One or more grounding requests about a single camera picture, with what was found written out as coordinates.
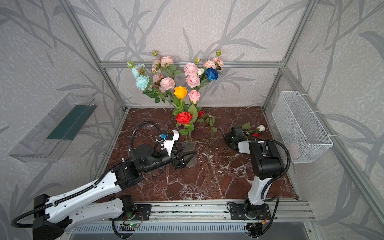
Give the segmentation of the clear frosted glass vase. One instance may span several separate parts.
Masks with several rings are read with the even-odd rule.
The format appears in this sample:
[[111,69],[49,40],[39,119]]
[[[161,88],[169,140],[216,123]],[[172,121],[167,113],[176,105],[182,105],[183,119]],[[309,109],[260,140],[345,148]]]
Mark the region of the clear frosted glass vase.
[[197,164],[197,151],[195,145],[191,143],[186,143],[185,148],[183,149],[185,167],[192,168]]

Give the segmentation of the white rosebud stem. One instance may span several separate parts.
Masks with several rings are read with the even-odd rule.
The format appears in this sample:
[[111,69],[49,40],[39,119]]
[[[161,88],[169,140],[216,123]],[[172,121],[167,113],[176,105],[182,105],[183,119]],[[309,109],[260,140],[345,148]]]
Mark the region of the white rosebud stem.
[[259,125],[255,128],[252,128],[252,125],[250,122],[243,124],[241,127],[243,131],[245,131],[246,134],[249,134],[249,135],[261,134],[266,130],[266,127],[264,125]]

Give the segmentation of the red rose stem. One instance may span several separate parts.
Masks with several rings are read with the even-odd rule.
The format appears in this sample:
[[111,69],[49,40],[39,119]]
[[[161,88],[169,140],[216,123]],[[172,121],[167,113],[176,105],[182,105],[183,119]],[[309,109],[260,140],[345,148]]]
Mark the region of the red rose stem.
[[178,126],[183,126],[183,129],[178,130],[180,135],[189,137],[190,143],[193,144],[192,131],[195,129],[194,123],[192,122],[192,114],[189,112],[182,112],[176,116]]
[[198,112],[197,122],[206,123],[211,128],[211,131],[213,133],[216,133],[218,131],[217,127],[215,125],[216,119],[217,119],[216,116],[205,114],[205,112],[203,110],[200,110]]

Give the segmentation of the small pink rose stem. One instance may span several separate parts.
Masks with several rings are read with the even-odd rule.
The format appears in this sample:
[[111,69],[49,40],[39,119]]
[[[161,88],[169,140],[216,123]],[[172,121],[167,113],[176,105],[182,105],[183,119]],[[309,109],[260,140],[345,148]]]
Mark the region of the small pink rose stem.
[[198,109],[197,109],[197,104],[198,104],[198,101],[200,99],[200,96],[201,94],[196,91],[196,90],[192,90],[190,93],[189,93],[189,97],[190,97],[190,106],[188,108],[188,112],[192,114],[193,118],[192,118],[192,122],[194,123],[197,118],[198,118]]

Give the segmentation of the orange rose stem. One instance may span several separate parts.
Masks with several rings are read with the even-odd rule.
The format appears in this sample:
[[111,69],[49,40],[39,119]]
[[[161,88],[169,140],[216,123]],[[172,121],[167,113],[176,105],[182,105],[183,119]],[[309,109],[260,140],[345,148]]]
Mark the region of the orange rose stem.
[[176,106],[177,114],[184,112],[185,97],[188,90],[185,87],[176,87],[174,91],[173,101]]

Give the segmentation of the blue rose stem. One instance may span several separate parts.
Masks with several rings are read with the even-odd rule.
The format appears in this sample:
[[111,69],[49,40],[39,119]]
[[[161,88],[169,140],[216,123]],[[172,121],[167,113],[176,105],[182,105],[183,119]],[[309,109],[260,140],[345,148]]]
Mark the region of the blue rose stem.
[[209,81],[215,81],[219,78],[219,73],[214,68],[206,69],[206,77]]

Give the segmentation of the white rose stem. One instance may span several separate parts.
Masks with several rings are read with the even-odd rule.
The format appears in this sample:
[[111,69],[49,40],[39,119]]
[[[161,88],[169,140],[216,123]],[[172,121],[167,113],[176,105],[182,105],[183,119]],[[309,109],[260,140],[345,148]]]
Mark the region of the white rose stem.
[[198,71],[197,71],[197,75],[198,75],[198,76],[201,76],[204,72],[205,72],[204,69],[198,69]]

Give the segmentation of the pink peony stem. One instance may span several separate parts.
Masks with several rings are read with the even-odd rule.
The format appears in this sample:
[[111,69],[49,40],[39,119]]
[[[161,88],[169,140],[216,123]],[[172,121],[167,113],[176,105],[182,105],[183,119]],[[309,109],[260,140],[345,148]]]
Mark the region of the pink peony stem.
[[156,90],[157,96],[155,97],[155,102],[159,103],[160,101],[168,102],[172,107],[174,107],[173,97],[172,97],[172,90],[175,87],[175,81],[174,79],[167,77],[160,81],[158,81],[154,88]]

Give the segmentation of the pink ranunculus stem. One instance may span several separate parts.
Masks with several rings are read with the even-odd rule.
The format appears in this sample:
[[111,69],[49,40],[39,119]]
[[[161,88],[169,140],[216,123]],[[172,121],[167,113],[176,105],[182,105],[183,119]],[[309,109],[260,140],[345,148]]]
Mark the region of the pink ranunculus stem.
[[184,72],[186,78],[186,83],[190,88],[195,88],[200,85],[201,80],[198,75],[199,68],[195,63],[188,63],[184,66]]

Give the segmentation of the pale green hydrangea stem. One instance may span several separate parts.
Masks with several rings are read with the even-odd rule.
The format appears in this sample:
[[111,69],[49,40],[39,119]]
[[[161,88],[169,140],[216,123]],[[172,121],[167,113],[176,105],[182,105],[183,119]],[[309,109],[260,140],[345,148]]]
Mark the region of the pale green hydrangea stem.
[[161,101],[159,91],[156,89],[153,79],[148,74],[146,66],[144,64],[135,64],[132,61],[128,61],[127,67],[131,69],[131,72],[136,79],[136,87],[142,91],[144,95],[154,99],[155,103],[159,103]]

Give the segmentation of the pink white carnation stem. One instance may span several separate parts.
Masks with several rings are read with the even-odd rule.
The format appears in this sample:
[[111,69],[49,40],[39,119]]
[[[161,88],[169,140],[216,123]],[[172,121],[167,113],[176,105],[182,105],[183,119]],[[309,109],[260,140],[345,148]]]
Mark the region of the pink white carnation stem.
[[181,70],[178,70],[174,64],[174,59],[171,56],[160,56],[156,50],[152,51],[152,55],[161,61],[163,67],[163,74],[167,74],[169,77],[174,78],[181,74]]

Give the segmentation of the purple blue glass vase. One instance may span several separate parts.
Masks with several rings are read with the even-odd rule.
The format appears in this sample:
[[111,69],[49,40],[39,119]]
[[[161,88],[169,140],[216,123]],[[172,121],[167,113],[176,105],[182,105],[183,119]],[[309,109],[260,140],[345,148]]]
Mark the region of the purple blue glass vase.
[[179,113],[176,117],[177,123],[184,126],[179,133],[183,136],[190,135],[195,129],[194,122],[197,117],[198,112],[195,105],[191,105],[186,112]]

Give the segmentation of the pink lisianthus flower stem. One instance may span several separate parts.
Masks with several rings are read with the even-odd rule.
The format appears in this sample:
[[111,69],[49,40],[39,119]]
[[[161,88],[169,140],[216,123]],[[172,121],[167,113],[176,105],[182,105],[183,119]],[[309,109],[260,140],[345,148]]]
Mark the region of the pink lisianthus flower stem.
[[211,59],[211,60],[206,60],[204,63],[203,63],[203,66],[204,68],[206,69],[215,69],[215,70],[221,70],[224,66],[224,61],[222,60],[221,58],[221,54],[222,54],[222,51],[221,50],[217,50],[216,51],[216,56]]

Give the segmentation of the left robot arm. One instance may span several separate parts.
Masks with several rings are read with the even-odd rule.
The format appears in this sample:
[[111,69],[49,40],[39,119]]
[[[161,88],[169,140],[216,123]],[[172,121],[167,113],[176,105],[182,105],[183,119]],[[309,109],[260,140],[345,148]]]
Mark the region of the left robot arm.
[[[134,147],[137,131],[145,126],[156,128],[158,136],[154,146],[142,144]],[[119,193],[141,181],[143,175],[172,165],[174,169],[185,168],[197,155],[190,144],[179,142],[181,132],[163,132],[152,121],[140,123],[132,132],[130,156],[107,169],[98,179],[67,193],[34,199],[33,210],[15,217],[14,228],[31,228],[35,240],[55,240],[66,231],[89,222],[111,219],[129,219],[137,209],[131,197],[121,197],[106,203],[97,201]]]

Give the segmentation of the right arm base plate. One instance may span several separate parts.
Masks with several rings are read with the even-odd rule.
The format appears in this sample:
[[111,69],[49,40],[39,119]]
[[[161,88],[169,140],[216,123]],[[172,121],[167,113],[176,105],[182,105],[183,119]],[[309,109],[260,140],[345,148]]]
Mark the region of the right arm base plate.
[[268,204],[252,205],[249,201],[242,204],[227,203],[227,210],[231,220],[270,220],[272,218]]

